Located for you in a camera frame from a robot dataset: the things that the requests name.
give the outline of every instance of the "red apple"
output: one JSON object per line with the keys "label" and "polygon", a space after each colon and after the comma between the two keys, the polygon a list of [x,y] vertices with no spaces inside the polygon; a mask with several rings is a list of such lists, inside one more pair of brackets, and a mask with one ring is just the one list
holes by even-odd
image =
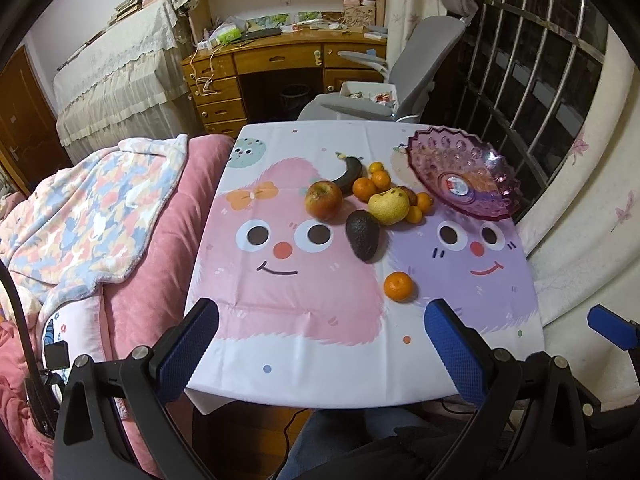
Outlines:
{"label": "red apple", "polygon": [[342,192],[333,182],[315,182],[306,192],[305,209],[313,218],[326,222],[338,214],[341,206]]}

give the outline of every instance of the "orange bow print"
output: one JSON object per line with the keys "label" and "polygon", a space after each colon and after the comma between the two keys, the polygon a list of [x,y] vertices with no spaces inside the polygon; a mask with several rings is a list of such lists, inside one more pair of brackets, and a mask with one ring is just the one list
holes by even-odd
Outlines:
{"label": "orange bow print", "polygon": [[253,190],[236,189],[226,194],[226,200],[231,204],[231,209],[240,211],[249,207],[252,200],[264,200],[273,198],[278,194],[278,188],[273,182],[263,182],[258,184]]}

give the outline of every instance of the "sticker label on bowl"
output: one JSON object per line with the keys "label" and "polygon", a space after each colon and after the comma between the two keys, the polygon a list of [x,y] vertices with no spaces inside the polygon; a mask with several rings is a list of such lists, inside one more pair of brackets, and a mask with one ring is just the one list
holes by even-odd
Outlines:
{"label": "sticker label on bowl", "polygon": [[469,193],[468,184],[458,176],[450,176],[447,180],[447,189],[457,196],[465,196]]}

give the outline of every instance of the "cartoon eye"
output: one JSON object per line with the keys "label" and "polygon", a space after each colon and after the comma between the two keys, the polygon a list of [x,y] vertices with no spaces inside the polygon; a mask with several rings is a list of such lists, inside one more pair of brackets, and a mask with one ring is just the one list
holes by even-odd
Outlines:
{"label": "cartoon eye", "polygon": [[485,222],[480,226],[480,237],[484,244],[492,251],[500,251],[505,240],[502,230],[492,222]]}
{"label": "cartoon eye", "polygon": [[263,220],[248,220],[236,231],[236,245],[243,251],[253,253],[264,247],[271,236],[269,224]]}
{"label": "cartoon eye", "polygon": [[466,231],[455,222],[445,220],[438,226],[438,239],[447,249],[461,251],[466,247]]}
{"label": "cartoon eye", "polygon": [[302,222],[293,235],[296,245],[306,253],[319,253],[331,245],[331,228],[318,220]]}

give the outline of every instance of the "jeans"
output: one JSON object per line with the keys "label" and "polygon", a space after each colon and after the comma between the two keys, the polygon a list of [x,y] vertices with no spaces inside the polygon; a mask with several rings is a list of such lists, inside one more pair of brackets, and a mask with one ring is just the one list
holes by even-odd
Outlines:
{"label": "jeans", "polygon": [[404,408],[317,410],[300,431],[277,480],[293,480],[373,440],[393,436],[395,428],[409,426],[430,424]]}

